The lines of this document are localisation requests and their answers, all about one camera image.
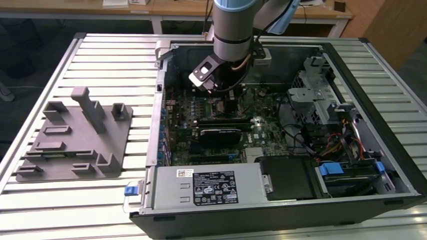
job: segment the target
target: wooden desk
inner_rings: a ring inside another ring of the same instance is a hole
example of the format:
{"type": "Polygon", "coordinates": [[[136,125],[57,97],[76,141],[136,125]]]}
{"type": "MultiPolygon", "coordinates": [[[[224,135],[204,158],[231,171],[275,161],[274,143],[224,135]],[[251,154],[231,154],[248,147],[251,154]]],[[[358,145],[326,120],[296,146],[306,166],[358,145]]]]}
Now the wooden desk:
{"type": "MultiPolygon", "coordinates": [[[[207,0],[155,0],[152,14],[161,17],[160,21],[203,21],[206,10],[207,0]]],[[[291,23],[334,25],[328,37],[339,38],[347,22],[352,18],[354,14],[348,9],[346,12],[335,11],[334,0],[326,0],[326,6],[307,6],[306,14],[300,7],[291,23]]]]}
{"type": "MultiPolygon", "coordinates": [[[[103,0],[0,0],[0,18],[149,20],[153,33],[161,34],[163,20],[203,21],[206,7],[207,0],[151,0],[116,9],[103,9],[103,0]]],[[[338,38],[352,17],[348,10],[334,11],[334,0],[327,0],[326,6],[306,7],[306,15],[298,9],[291,23],[334,25],[328,36],[338,38]]]]}
{"type": "Polygon", "coordinates": [[[103,0],[0,0],[0,11],[44,14],[131,15],[152,14],[155,0],[148,5],[129,4],[128,8],[103,8],[103,0]]]}

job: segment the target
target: blue latch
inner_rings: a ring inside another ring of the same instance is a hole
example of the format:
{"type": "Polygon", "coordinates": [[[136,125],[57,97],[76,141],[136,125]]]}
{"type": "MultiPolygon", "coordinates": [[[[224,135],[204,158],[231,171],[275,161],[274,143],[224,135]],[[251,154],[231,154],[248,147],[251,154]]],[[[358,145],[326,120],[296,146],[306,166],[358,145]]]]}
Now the blue latch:
{"type": "Polygon", "coordinates": [[[139,187],[137,186],[125,186],[124,187],[124,196],[137,196],[139,195],[139,187]]]}
{"type": "Polygon", "coordinates": [[[319,167],[322,176],[331,174],[343,174],[343,168],[339,162],[323,163],[319,167]]]}
{"type": "Polygon", "coordinates": [[[384,164],[380,161],[375,162],[375,165],[380,174],[386,172],[384,164]]]}
{"type": "Polygon", "coordinates": [[[320,170],[320,175],[322,176],[328,175],[327,169],[323,167],[323,165],[319,167],[319,170],[320,170]]]}

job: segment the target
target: aluminum table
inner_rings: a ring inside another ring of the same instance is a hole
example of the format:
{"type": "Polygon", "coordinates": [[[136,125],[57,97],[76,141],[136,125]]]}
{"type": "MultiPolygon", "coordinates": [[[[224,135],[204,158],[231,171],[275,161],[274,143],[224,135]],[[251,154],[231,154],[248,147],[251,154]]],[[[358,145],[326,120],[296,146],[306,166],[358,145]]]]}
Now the aluminum table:
{"type": "MultiPolygon", "coordinates": [[[[159,40],[195,40],[199,35],[77,34],[53,72],[28,119],[0,163],[0,239],[148,240],[123,210],[124,186],[145,176],[159,40]],[[77,103],[72,88],[87,86],[101,105],[133,108],[123,173],[113,179],[19,183],[23,164],[44,122],[47,101],[77,103]]],[[[263,42],[330,42],[387,121],[418,167],[427,176],[427,107],[371,44],[359,39],[264,37],[263,42]]],[[[344,87],[338,86],[351,102],[344,87]]],[[[133,207],[141,200],[131,199],[133,207]]],[[[255,232],[196,239],[426,239],[427,205],[395,210],[346,226],[255,232]]]]}

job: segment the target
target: warning label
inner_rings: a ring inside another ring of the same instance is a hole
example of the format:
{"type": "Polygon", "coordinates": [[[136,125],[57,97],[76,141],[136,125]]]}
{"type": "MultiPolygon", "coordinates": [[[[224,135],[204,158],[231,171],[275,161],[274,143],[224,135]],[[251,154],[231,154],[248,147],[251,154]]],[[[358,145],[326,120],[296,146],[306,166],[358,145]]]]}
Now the warning label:
{"type": "Polygon", "coordinates": [[[196,206],[239,203],[234,171],[194,173],[192,185],[196,206]]]}

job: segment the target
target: metal bracket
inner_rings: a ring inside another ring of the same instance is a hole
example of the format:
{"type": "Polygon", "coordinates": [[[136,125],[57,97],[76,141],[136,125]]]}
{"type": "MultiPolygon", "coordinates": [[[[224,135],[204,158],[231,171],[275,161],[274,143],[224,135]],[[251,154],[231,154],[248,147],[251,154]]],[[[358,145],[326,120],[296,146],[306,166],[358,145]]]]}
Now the metal bracket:
{"type": "Polygon", "coordinates": [[[171,41],[169,40],[160,40],[155,43],[155,58],[157,61],[164,60],[172,55],[171,50],[171,41]]]}
{"type": "Polygon", "coordinates": [[[314,100],[326,99],[322,91],[318,89],[291,88],[287,92],[290,94],[292,102],[298,103],[311,103],[314,100]]]}

